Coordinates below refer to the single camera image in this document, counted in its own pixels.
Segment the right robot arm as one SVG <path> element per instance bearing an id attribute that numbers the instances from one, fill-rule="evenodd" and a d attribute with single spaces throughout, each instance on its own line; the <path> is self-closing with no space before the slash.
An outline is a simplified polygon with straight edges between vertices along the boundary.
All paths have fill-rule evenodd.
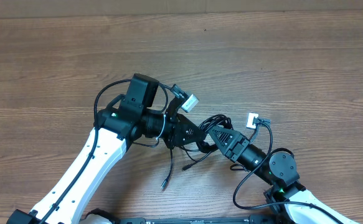
<path id="1" fill-rule="evenodd" d="M 236 162 L 248 171 L 247 176 L 237 185 L 233 193 L 233 203 L 243 210 L 270 208 L 275 214 L 293 223 L 354 223 L 318 200 L 311 191 L 299 182 L 299 174 L 294 155 L 285 148 L 267 153 L 257 148 L 242 133 L 213 127 L 209 134 L 219 151 L 230 161 Z M 243 206 L 237 203 L 237 193 L 242 184 L 255 174 L 271 188 L 264 192 L 263 205 Z"/>

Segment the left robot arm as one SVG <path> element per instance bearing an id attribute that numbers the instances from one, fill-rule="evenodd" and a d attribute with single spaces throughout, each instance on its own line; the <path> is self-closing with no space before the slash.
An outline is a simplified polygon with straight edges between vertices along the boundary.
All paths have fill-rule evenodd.
<path id="1" fill-rule="evenodd" d="M 194 94 L 139 73 L 125 82 L 126 94 L 102 110 L 93 106 L 94 127 L 53 189 L 31 211 L 15 210 L 8 223 L 78 223 L 107 173 L 141 136 L 162 139 L 169 149 L 205 139 L 205 133 L 178 112 L 188 113 L 198 104 Z"/>

